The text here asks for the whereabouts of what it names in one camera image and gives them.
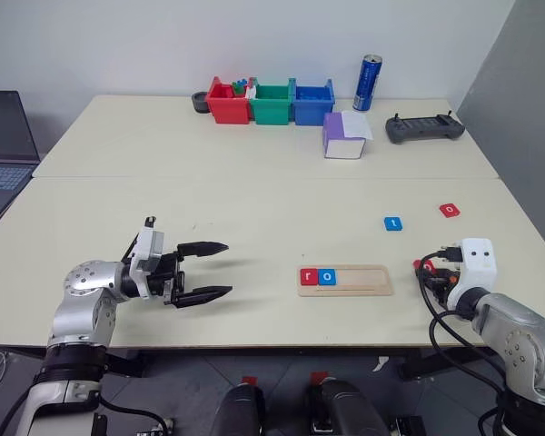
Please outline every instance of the laptop screen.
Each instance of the laptop screen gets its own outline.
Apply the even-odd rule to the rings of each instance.
[[[16,91],[0,91],[0,162],[38,161],[33,136]]]

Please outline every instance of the black controller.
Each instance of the black controller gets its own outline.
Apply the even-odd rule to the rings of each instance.
[[[451,113],[427,118],[400,118],[396,114],[385,122],[385,131],[394,144],[408,139],[456,139],[464,132],[464,126],[452,118]]]

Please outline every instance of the energy drink can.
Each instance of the energy drink can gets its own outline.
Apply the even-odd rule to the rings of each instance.
[[[372,105],[373,91],[378,81],[378,75],[382,69],[382,57],[376,54],[367,54],[362,60],[360,81],[353,99],[353,109],[367,111]]]

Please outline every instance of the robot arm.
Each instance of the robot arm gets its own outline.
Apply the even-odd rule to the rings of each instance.
[[[222,243],[183,243],[175,252],[162,255],[164,235],[154,230],[154,221],[153,217],[145,220],[120,262],[81,263],[67,274],[45,360],[28,391],[16,436],[104,434],[104,420],[94,411],[100,402],[100,380],[107,368],[106,351],[117,304],[142,297],[163,298],[164,304],[188,307],[219,298],[232,289],[208,286],[184,292],[184,273],[180,270],[184,257],[208,256],[228,247]]]
[[[545,406],[545,318],[500,293],[476,305],[472,328],[505,362],[507,387]]]
[[[491,293],[497,267],[488,239],[464,239],[436,256],[456,268],[436,269],[430,263],[416,273],[442,307],[464,313],[503,359],[503,425],[511,434],[545,434],[537,430],[545,431],[545,318],[506,295]]]

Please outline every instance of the colored blocks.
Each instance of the colored blocks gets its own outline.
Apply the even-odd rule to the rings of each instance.
[[[319,284],[321,286],[334,286],[337,284],[337,274],[333,268],[319,270]]]
[[[383,223],[385,224],[385,230],[388,232],[398,232],[403,228],[399,216],[386,216]]]
[[[301,269],[301,285],[314,286],[319,284],[316,268]]]
[[[446,218],[451,218],[452,216],[458,216],[461,214],[458,207],[452,203],[447,203],[440,206],[440,212],[442,212]]]

